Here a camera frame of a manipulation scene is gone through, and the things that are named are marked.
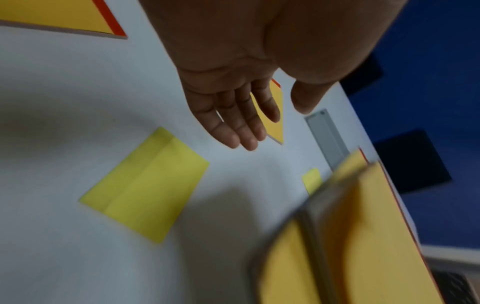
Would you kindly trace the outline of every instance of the yellow board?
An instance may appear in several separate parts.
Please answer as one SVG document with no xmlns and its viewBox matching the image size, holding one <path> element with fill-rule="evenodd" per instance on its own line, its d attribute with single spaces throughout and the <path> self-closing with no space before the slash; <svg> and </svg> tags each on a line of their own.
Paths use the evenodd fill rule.
<svg viewBox="0 0 480 304">
<path fill-rule="evenodd" d="M 277 123 L 274 123 L 273 121 L 268 119 L 267 116 L 265 116 L 265 114 L 260 110 L 259 105 L 257 104 L 257 101 L 255 100 L 253 94 L 251 95 L 251 99 L 253 100 L 253 104 L 255 105 L 258 116 L 260 116 L 261 122 L 263 122 L 263 125 L 265 126 L 267 134 L 277 142 L 283 144 L 284 98 L 280 86 L 273 81 L 270 81 L 270 91 L 276 105 L 278 106 L 278 109 L 280 110 L 280 121 Z"/>
<path fill-rule="evenodd" d="M 314 194 L 322 184 L 322 177 L 317 168 L 310 169 L 301 179 L 309 195 Z"/>
<path fill-rule="evenodd" d="M 356 151 L 334 172 L 332 181 L 366 166 L 361 151 Z M 360 176 L 339 206 L 321 222 L 319 231 L 325 232 L 321 248 L 340 303 L 443 303 L 379 163 Z M 262 304 L 320 302 L 314 296 L 302 235 L 293 223 L 269 251 L 260 276 Z"/>
<path fill-rule="evenodd" d="M 113 34 L 92 0 L 0 0 L 0 20 Z"/>
<path fill-rule="evenodd" d="M 157 129 L 80 202 L 161 242 L 209 163 Z"/>
<path fill-rule="evenodd" d="M 287 224 L 270 249 L 261 274 L 262 304 L 320 304 L 299 224 Z"/>
</svg>

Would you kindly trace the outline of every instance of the hand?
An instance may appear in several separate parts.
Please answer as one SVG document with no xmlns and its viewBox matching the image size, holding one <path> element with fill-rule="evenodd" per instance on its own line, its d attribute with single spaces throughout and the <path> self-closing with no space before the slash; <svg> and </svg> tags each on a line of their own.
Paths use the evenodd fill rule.
<svg viewBox="0 0 480 304">
<path fill-rule="evenodd" d="M 217 140 L 254 150 L 267 132 L 250 97 L 280 120 L 269 88 L 280 67 L 307 114 L 372 51 L 404 0 L 140 0 L 193 115 Z"/>
</svg>

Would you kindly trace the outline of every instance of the red border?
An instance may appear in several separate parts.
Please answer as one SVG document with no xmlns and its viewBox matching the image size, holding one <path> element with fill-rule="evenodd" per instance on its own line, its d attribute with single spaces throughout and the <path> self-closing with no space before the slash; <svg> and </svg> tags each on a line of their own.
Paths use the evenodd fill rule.
<svg viewBox="0 0 480 304">
<path fill-rule="evenodd" d="M 363 156 L 363 158 L 365 159 L 366 163 L 367 164 L 370 164 L 369 160 L 365 157 L 365 154 L 364 152 L 362 151 L 362 149 L 359 147 L 358 148 Z M 390 187 L 390 191 L 391 191 L 391 194 L 393 195 L 394 199 L 395 199 L 395 202 L 396 202 L 396 206 L 398 208 L 398 210 L 400 211 L 400 214 L 401 214 L 401 217 L 403 218 L 403 221 L 405 222 L 405 225 L 408 227 L 408 231 L 410 232 L 410 236 L 411 236 L 411 239 L 413 240 L 413 242 L 415 243 L 415 246 L 416 246 L 416 249 L 418 251 L 418 254 L 420 255 L 420 258 L 421 260 L 423 261 L 423 264 L 425 265 L 425 268 L 426 270 L 428 271 L 428 274 L 430 275 L 430 278 L 433 282 L 433 284 L 435 285 L 435 288 L 436 288 L 436 291 L 438 292 L 439 296 L 440 296 L 440 299 L 443 303 L 445 303 L 444 301 L 444 297 L 442 296 L 442 293 L 440 292 L 440 289 L 437 285 L 437 282 L 435 282 L 435 279 L 434 279 L 434 276 L 432 275 L 432 272 L 430 271 L 430 268 L 427 266 L 427 262 L 425 262 L 425 259 L 424 259 L 424 255 L 422 254 L 422 251 L 420 250 L 420 247 L 419 247 L 419 244 L 417 243 L 417 239 L 414 237 L 414 233 L 412 232 L 412 230 L 410 229 L 410 225 L 409 223 L 407 222 L 407 219 L 405 218 L 405 214 L 402 210 L 402 207 L 400 207 L 400 203 L 399 203 L 399 200 L 397 198 L 397 196 L 395 195 L 395 191 L 392 187 L 392 184 L 390 183 L 389 181 L 389 178 L 387 176 L 387 172 L 385 171 L 385 168 L 383 166 L 383 164 L 380 163 L 380 166 L 381 166 L 381 169 L 383 171 L 383 175 L 385 176 L 385 180 L 386 182 L 388 183 L 388 186 Z"/>
<path fill-rule="evenodd" d="M 280 84 L 279 84 L 275 79 L 272 78 L 271 80 L 272 80 L 273 83 L 276 84 L 279 88 L 282 88 L 282 87 L 280 86 Z"/>
<path fill-rule="evenodd" d="M 93 3 L 96 5 L 96 8 L 100 11 L 100 14 L 105 19 L 106 23 L 110 27 L 111 31 L 114 35 L 126 37 L 124 30 L 120 26 L 120 24 L 115 19 L 115 16 L 110 11 L 109 7 L 105 3 L 104 0 L 92 0 Z"/>
</svg>

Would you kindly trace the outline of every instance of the gray panel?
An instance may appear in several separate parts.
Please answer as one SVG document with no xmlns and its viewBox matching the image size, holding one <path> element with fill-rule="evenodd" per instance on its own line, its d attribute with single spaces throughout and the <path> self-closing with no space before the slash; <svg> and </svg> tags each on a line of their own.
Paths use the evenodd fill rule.
<svg viewBox="0 0 480 304">
<path fill-rule="evenodd" d="M 326 109 L 305 118 L 331 170 L 350 154 Z"/>
</svg>

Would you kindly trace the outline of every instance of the finger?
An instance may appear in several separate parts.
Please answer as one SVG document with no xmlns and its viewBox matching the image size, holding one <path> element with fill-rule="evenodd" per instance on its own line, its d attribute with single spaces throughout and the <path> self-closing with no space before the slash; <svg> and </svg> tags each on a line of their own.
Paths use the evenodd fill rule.
<svg viewBox="0 0 480 304">
<path fill-rule="evenodd" d="M 195 118 L 215 139 L 234 149 L 239 146 L 239 136 L 221 120 L 214 105 L 214 95 L 198 94 L 183 86 L 186 102 Z"/>
<path fill-rule="evenodd" d="M 263 78 L 251 82 L 251 92 L 255 96 L 260 110 L 273 122 L 280 121 L 280 110 L 270 91 L 270 78 Z"/>
<path fill-rule="evenodd" d="M 246 121 L 246 124 L 253 132 L 255 137 L 258 140 L 264 140 L 267 137 L 267 130 L 263 122 L 260 119 L 260 116 L 257 113 L 257 109 L 254 106 L 252 101 L 252 96 L 250 95 L 251 84 L 246 83 L 240 88 L 235 90 L 235 100 L 240 110 L 240 113 L 243 115 L 243 118 Z"/>
<path fill-rule="evenodd" d="M 240 143 L 247 150 L 255 150 L 259 145 L 255 135 L 250 130 L 242 116 L 236 100 L 235 91 L 225 91 L 216 94 L 215 107 L 223 121 L 240 137 Z"/>
<path fill-rule="evenodd" d="M 291 102 L 297 111 L 302 114 L 310 113 L 320 102 L 320 99 L 335 82 L 313 85 L 295 81 L 291 89 Z"/>
</svg>

